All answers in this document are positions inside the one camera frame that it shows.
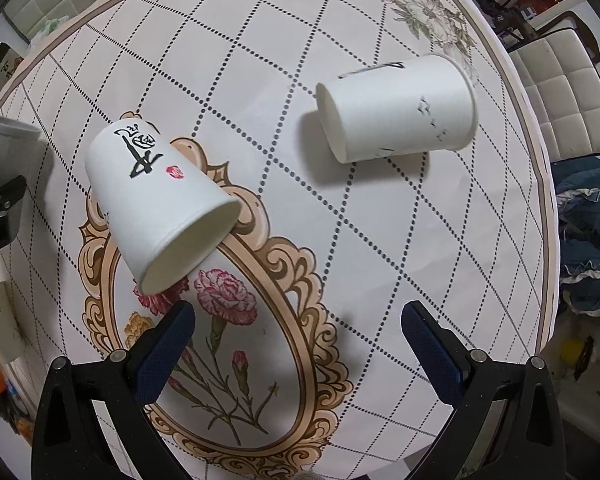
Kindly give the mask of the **grey ceramic mug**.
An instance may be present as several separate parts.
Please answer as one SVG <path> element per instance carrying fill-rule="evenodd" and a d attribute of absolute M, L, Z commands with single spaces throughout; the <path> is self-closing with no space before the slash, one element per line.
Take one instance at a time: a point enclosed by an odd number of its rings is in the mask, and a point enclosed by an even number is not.
<path fill-rule="evenodd" d="M 27 177 L 40 134 L 35 126 L 0 116 L 0 187 L 14 177 Z"/>

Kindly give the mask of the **white paper cup left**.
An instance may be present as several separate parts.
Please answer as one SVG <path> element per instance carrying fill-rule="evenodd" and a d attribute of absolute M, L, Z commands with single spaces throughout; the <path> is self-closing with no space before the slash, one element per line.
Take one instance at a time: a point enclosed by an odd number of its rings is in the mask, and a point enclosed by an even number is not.
<path fill-rule="evenodd" d="M 0 362 L 4 365 L 23 356 L 26 350 L 9 300 L 5 282 L 0 282 Z"/>

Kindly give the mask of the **white paper cup with calligraphy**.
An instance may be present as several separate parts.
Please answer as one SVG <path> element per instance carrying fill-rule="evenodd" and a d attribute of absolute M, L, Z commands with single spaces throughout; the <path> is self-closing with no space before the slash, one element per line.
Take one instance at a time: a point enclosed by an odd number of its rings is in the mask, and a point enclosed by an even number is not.
<path fill-rule="evenodd" d="M 143 119 L 95 136 L 85 171 L 100 212 L 141 294 L 185 278 L 234 228 L 239 200 Z"/>

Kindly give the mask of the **white paper cup far right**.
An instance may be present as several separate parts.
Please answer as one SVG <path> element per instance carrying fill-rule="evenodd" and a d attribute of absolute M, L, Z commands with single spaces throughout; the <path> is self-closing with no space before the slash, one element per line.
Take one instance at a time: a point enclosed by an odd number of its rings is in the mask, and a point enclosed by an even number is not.
<path fill-rule="evenodd" d="M 317 115 L 338 162 L 458 151 L 478 127 L 471 79 L 430 53 L 362 68 L 316 85 Z"/>

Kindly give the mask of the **floral patterned tablecloth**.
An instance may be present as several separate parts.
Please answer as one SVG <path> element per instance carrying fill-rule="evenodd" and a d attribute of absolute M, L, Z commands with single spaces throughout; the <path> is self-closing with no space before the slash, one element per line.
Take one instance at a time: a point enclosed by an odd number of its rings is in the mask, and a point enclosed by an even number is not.
<path fill-rule="evenodd" d="M 430 52 L 458 58 L 478 129 L 458 152 L 341 165 L 317 84 Z M 175 299 L 193 348 L 148 410 L 197 479 L 367 474 L 429 444 L 450 409 L 400 313 L 421 301 L 469 347 L 524 362 L 553 333 L 555 202 L 540 127 L 471 0 L 99 0 L 22 63 L 0 115 L 38 127 L 0 281 L 38 404 L 58 356 L 124 349 Z M 242 201 L 184 282 L 140 297 L 85 172 L 94 137 L 140 116 Z"/>

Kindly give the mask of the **blue denim clothing pile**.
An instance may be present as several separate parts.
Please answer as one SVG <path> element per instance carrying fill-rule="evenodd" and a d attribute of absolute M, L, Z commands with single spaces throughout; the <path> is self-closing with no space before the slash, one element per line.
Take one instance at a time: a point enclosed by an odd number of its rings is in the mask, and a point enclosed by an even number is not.
<path fill-rule="evenodd" d="M 571 310 L 600 316 L 600 155 L 554 162 L 560 298 Z"/>

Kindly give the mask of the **white padded chair right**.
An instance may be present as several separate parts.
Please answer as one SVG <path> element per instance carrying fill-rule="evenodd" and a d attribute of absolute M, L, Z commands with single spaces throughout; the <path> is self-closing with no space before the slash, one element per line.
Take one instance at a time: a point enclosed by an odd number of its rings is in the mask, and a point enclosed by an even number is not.
<path fill-rule="evenodd" d="M 551 162 L 600 154 L 600 75 L 572 28 L 510 54 Z"/>

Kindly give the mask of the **dark wooden chair right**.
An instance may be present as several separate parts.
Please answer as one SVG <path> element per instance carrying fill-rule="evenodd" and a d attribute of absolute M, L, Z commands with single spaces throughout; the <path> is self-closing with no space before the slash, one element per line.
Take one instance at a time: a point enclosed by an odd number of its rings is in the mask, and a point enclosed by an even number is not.
<path fill-rule="evenodd" d="M 600 46 L 585 21 L 579 18 L 573 11 L 565 11 L 548 21 L 540 28 L 535 29 L 530 39 L 518 41 L 513 47 L 507 47 L 508 52 L 513 52 L 526 44 L 531 44 L 532 41 L 539 40 L 553 32 L 560 30 L 572 29 L 580 40 L 580 43 L 585 48 L 586 53 L 590 57 L 594 65 L 600 62 Z"/>

